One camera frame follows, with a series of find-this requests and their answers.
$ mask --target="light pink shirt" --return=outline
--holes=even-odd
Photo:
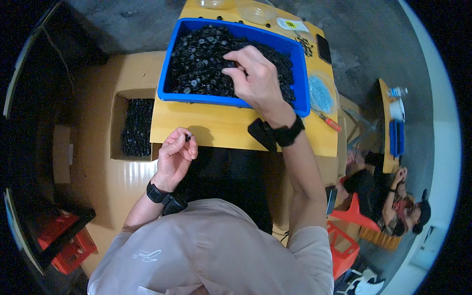
[[[120,233],[89,280],[88,294],[333,294],[328,233],[302,228],[285,248],[240,208],[190,202],[135,233]]]

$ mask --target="white cup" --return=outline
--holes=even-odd
[[[405,122],[405,108],[402,99],[390,103],[390,116],[393,120]]]

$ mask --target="shirt logo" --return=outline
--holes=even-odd
[[[148,252],[148,251],[143,251],[143,250],[139,250],[139,253],[138,254],[134,254],[133,257],[134,258],[142,258],[143,262],[153,262],[153,261],[156,261],[157,258],[155,259],[155,257],[157,255],[159,255],[161,253],[161,250],[157,250],[157,251],[154,251],[152,253]]]

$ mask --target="wooden table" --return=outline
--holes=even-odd
[[[280,9],[277,10],[278,17],[294,18],[288,12]],[[236,8],[227,10],[204,9],[197,6],[195,0],[187,1],[180,14],[180,18],[200,16],[211,19],[222,16],[223,20],[228,22],[242,19],[237,13]],[[281,33],[275,19],[269,21],[272,25],[271,28],[252,24],[248,21],[244,21],[244,23],[277,34]],[[323,31],[319,28],[307,22],[305,22],[305,25],[313,37],[316,34],[324,36]],[[313,56],[305,57],[307,73],[310,73],[312,70],[320,70],[333,78],[331,65],[318,57],[316,43],[313,42],[313,45]],[[229,106],[200,103],[164,102],[156,95],[152,113],[150,141],[152,143],[162,143],[176,127],[183,126],[189,128],[196,135],[199,145],[266,151],[247,132],[247,127],[258,117],[260,117],[259,113],[253,109],[238,109]],[[328,115],[328,117],[337,122],[337,113]],[[304,124],[314,153],[319,156],[336,157],[337,132],[329,128],[313,112],[304,118]]]
[[[392,117],[390,116],[390,103],[393,100],[387,94],[388,86],[382,79],[379,79],[380,91],[382,94],[382,103],[384,107],[384,119],[385,119],[385,148],[384,148],[384,166],[383,173],[395,173],[400,169],[399,158],[395,158],[390,153],[390,121]]]

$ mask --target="red plastic stool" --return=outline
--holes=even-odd
[[[331,221],[328,221],[327,225],[328,236],[330,236],[330,240],[332,239],[332,241],[329,243],[329,246],[333,255],[333,276],[334,279],[337,279],[354,264],[355,258],[357,257],[357,254],[359,254],[360,247],[355,240],[353,240],[340,228],[332,224]],[[335,242],[338,236],[343,237],[351,244],[343,252],[340,252],[335,248]]]
[[[333,210],[331,216],[348,222],[356,223],[358,225],[362,225],[365,228],[370,228],[372,230],[380,232],[380,228],[375,221],[361,214],[361,207],[359,206],[359,196],[357,193],[353,194],[353,200],[351,201],[351,206],[349,207],[349,210]]]
[[[46,249],[58,236],[74,224],[78,217],[66,212],[61,212],[61,216],[50,220],[41,232],[38,241],[41,248]],[[90,238],[87,229],[83,228],[73,237],[62,251],[56,255],[51,264],[63,274],[69,274],[75,270],[90,254],[97,250],[94,242]]]

